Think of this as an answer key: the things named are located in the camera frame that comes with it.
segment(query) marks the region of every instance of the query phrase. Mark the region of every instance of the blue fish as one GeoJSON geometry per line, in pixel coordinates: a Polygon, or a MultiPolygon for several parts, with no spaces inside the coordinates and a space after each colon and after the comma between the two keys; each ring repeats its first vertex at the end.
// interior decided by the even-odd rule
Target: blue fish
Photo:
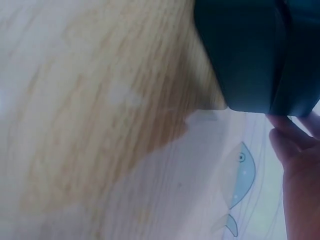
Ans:
{"type": "MultiPolygon", "coordinates": [[[[226,171],[221,173],[220,189],[225,202],[230,206],[229,209],[231,210],[244,199],[251,189],[256,177],[256,165],[244,142],[234,148],[223,164],[223,169],[226,171]],[[235,188],[232,194],[230,193],[230,186],[234,184],[235,188]]],[[[230,214],[220,218],[212,227],[212,230],[215,232],[223,226],[226,226],[234,237],[238,236],[237,222],[230,214]]]]}

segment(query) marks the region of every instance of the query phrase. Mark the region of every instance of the fish eye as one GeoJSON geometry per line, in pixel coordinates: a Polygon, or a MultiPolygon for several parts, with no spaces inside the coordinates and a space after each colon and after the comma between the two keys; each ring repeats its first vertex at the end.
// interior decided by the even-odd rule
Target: fish eye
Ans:
{"type": "Polygon", "coordinates": [[[240,152],[240,156],[239,156],[239,162],[243,163],[246,160],[246,155],[242,152],[240,152]]]}

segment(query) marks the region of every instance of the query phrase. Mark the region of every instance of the fish tail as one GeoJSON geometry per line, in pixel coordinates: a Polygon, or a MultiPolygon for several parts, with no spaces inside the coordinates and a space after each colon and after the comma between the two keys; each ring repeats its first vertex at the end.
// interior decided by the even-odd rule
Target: fish tail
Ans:
{"type": "Polygon", "coordinates": [[[227,227],[234,237],[238,237],[238,225],[236,220],[230,214],[226,214],[219,218],[219,220],[212,226],[211,231],[215,233],[224,227],[227,227]]]}

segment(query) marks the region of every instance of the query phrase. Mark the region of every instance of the dark green object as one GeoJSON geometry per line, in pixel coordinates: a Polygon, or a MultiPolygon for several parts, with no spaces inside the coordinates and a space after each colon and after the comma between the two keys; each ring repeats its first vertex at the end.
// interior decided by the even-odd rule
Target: dark green object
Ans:
{"type": "Polygon", "coordinates": [[[320,98],[320,0],[196,0],[194,21],[231,109],[311,112],[320,98]]]}

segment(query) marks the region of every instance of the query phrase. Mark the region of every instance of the finger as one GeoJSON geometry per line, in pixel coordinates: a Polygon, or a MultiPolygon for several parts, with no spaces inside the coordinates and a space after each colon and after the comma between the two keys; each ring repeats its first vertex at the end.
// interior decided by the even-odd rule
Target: finger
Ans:
{"type": "Polygon", "coordinates": [[[313,111],[307,117],[298,117],[298,119],[312,136],[320,139],[320,116],[313,111]]]}
{"type": "Polygon", "coordinates": [[[302,131],[286,116],[267,115],[267,118],[277,130],[296,144],[300,150],[312,148],[318,143],[317,140],[302,131]]]}
{"type": "Polygon", "coordinates": [[[275,128],[270,131],[269,138],[276,156],[283,165],[300,153],[297,146],[275,128]]]}

